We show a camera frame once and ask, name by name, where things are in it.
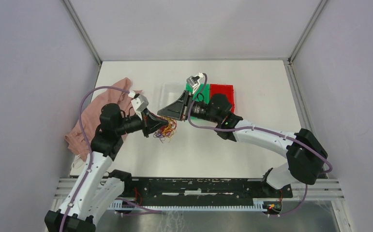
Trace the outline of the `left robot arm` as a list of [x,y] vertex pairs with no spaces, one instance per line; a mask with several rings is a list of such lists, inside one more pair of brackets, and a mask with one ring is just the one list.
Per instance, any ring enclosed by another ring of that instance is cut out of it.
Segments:
[[48,211],[45,225],[50,232],[94,232],[107,208],[118,196],[133,192],[132,175],[114,170],[101,189],[98,186],[123,145],[123,136],[141,131],[145,137],[167,126],[147,108],[140,114],[125,117],[115,103],[101,109],[100,124],[90,144],[85,169],[56,211]]

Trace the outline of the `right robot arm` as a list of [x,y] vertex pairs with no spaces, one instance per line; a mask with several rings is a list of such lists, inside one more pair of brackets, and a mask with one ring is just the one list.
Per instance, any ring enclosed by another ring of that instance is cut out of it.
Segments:
[[310,130],[266,129],[234,114],[231,109],[232,104],[224,94],[214,94],[208,103],[194,102],[192,94],[185,90],[175,102],[160,109],[158,115],[178,121],[195,117],[216,123],[215,127],[207,128],[222,139],[253,144],[286,158],[286,163],[270,168],[263,176],[260,189],[266,197],[275,196],[284,186],[297,181],[313,185],[324,173],[328,155]]

